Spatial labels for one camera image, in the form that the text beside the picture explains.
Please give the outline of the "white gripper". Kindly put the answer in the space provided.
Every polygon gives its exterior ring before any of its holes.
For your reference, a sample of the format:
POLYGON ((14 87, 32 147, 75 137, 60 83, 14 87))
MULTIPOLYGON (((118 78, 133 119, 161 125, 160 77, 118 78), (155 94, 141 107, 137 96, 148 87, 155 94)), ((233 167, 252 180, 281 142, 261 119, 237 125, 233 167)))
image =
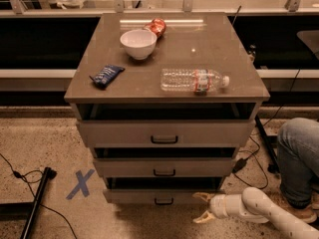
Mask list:
POLYGON ((240 194, 214 194, 206 192, 196 192, 192 195, 194 198, 209 203, 208 210, 204 211, 199 217, 194 218, 196 224, 206 223, 213 220, 214 217, 223 219, 230 216, 239 217, 244 213, 244 205, 240 194))

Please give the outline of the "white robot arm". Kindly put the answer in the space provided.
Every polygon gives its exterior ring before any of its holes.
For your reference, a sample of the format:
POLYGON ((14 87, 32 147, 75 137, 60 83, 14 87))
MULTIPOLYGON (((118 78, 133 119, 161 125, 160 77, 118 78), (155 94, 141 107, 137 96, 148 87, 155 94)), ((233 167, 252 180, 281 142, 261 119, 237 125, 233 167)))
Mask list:
POLYGON ((247 187, 239 194, 196 192, 206 210, 193 220, 205 223, 213 219, 237 217, 253 223, 272 223, 287 239, 319 239, 319 231, 275 204, 263 191, 247 187))

